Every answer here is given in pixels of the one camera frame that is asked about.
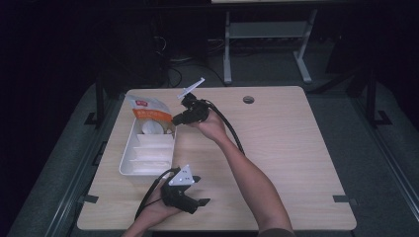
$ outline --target table top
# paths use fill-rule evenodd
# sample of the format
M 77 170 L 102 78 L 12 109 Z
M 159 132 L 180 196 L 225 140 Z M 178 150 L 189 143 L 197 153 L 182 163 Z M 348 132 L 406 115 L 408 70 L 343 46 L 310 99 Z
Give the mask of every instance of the table top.
M 181 89 L 131 90 L 157 98 L 172 115 L 182 112 Z M 351 230 L 356 220 L 347 202 L 309 103 L 299 87 L 197 88 L 199 99 L 213 102 L 234 127 L 246 156 L 272 180 L 295 230 Z M 245 96 L 255 99 L 243 103 Z M 134 185 L 119 172 L 134 120 L 124 101 L 89 191 L 78 227 L 85 230 L 127 229 L 151 183 Z M 192 127 L 179 125 L 173 167 L 189 164 L 202 179 L 186 191 L 191 198 L 210 198 L 194 214 L 173 216 L 153 230 L 257 230 L 219 148 Z

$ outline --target dark background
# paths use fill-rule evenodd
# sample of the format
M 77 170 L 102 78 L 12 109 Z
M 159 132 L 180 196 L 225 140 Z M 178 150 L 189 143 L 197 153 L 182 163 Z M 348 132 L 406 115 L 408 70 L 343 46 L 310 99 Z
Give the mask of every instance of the dark background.
M 141 6 L 138 2 L 118 4 Z M 223 34 L 219 11 L 165 12 L 156 21 L 154 12 L 86 10 L 117 6 L 111 3 L 0 3 L 1 236 L 13 224 L 78 101 L 98 77 L 111 97 L 129 88 L 159 87 L 167 80 L 167 58 L 187 51 L 205 61 L 207 39 Z M 368 65 L 419 127 L 417 7 L 387 3 L 320 9 L 310 40 L 335 40 L 330 72 Z M 249 10 L 238 16 L 249 14 L 256 16 Z M 289 17 L 298 14 L 288 12 Z M 169 54 L 154 53 L 156 33 L 171 41 Z

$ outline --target person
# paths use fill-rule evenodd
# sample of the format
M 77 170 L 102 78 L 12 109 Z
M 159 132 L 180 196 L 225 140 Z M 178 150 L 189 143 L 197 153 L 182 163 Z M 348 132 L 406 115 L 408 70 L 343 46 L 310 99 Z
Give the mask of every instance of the person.
M 294 237 L 290 218 L 275 186 L 230 140 L 222 119 L 209 110 L 209 117 L 205 121 L 189 125 L 214 141 L 225 155 L 238 188 L 256 219 L 258 237 Z M 161 185 L 150 196 L 150 202 L 160 198 Z M 140 237 L 148 228 L 179 212 L 181 210 L 176 207 L 158 201 L 145 208 L 123 236 Z

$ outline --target floor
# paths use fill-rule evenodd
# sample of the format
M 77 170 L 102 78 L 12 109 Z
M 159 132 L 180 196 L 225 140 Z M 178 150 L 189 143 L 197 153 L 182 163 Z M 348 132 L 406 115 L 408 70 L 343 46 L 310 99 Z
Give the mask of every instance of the floor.
M 396 104 L 391 92 L 377 84 L 377 110 L 385 111 L 392 125 L 372 128 L 365 119 L 366 95 L 350 98 L 350 79 L 323 94 L 310 90 L 337 75 L 326 74 L 333 42 L 311 42 L 304 60 L 313 79 L 304 84 L 293 61 L 295 44 L 283 42 L 276 50 L 256 50 L 232 56 L 233 83 L 229 86 L 300 86 L 307 92 L 342 186 L 351 200 L 358 226 L 353 231 L 297 231 L 296 236 L 419 236 L 415 216 L 397 174 L 394 161 L 419 191 L 419 132 Z M 222 87 L 222 55 L 208 63 L 185 60 L 169 70 L 170 83 L 183 88 L 207 79 L 203 87 Z M 80 197 L 94 177 L 101 151 L 124 98 L 105 99 L 105 120 L 100 127 L 85 124 L 96 112 L 95 85 L 86 91 L 53 149 L 42 174 L 16 219 L 9 236 L 120 236 L 122 230 L 83 231 L 77 228 Z M 197 233 L 147 233 L 147 236 L 196 236 Z M 200 233 L 201 236 L 245 236 L 244 233 Z

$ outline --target white tray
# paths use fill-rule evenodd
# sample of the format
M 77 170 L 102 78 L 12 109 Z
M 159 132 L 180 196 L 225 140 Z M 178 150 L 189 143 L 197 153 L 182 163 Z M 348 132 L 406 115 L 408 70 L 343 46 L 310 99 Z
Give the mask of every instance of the white tray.
M 175 137 L 176 128 L 173 134 L 141 134 L 139 121 L 135 119 L 121 160 L 120 173 L 134 183 L 156 179 L 172 167 Z

